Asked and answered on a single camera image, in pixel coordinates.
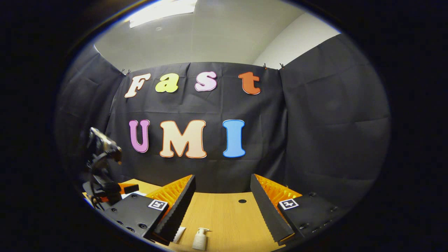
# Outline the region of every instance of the fluorescent light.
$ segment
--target fluorescent light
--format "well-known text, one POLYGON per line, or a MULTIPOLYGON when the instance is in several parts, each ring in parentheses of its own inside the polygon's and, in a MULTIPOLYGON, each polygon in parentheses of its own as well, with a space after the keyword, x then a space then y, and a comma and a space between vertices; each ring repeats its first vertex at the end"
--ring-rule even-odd
POLYGON ((160 0, 128 17, 129 27, 169 16, 193 13, 198 0, 160 0))

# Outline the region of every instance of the ceiling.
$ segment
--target ceiling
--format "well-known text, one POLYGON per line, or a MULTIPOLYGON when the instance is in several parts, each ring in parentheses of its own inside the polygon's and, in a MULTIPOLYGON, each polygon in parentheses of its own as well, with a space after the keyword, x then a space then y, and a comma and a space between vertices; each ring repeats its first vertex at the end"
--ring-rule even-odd
POLYGON ((198 0, 191 14, 165 17, 132 29, 129 22, 121 22, 95 46, 120 70, 202 61, 253 64, 303 13, 280 0, 198 0))

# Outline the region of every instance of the wooden table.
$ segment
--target wooden table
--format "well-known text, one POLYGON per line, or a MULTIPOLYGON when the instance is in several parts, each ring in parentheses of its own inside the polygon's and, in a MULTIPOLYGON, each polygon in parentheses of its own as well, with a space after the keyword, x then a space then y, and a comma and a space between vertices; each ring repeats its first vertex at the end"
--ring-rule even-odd
MULTIPOLYGON (((160 188, 136 179, 125 183, 138 184, 142 193, 160 188)), ((284 247, 274 242, 252 192, 195 192, 181 226, 186 229, 178 244, 157 244, 177 252, 198 252, 192 249, 194 235, 199 227, 204 227, 210 229, 206 232, 208 252, 268 252, 284 247)))

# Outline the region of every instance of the letter m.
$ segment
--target letter m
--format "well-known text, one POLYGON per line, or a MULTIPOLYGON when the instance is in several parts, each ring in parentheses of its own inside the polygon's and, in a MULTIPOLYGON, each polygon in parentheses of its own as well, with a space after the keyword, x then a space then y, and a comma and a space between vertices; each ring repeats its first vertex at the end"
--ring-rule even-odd
POLYGON ((171 145, 178 156, 182 156, 187 145, 188 150, 185 156, 189 158, 204 158, 207 156, 202 146, 202 130, 205 127, 205 121, 190 121, 183 134, 181 134, 174 121, 161 122, 160 127, 164 130, 163 147, 160 152, 162 157, 174 156, 171 145))

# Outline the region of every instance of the white bottle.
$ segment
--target white bottle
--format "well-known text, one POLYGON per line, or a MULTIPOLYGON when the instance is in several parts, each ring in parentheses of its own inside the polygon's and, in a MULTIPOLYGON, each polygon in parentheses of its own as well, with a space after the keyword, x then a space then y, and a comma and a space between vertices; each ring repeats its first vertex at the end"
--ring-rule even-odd
POLYGON ((194 236, 194 241, 193 241, 194 249, 205 251, 205 243, 207 241, 207 237, 204 234, 205 231, 210 231, 210 229, 203 228, 203 227, 198 228, 198 232, 194 236))

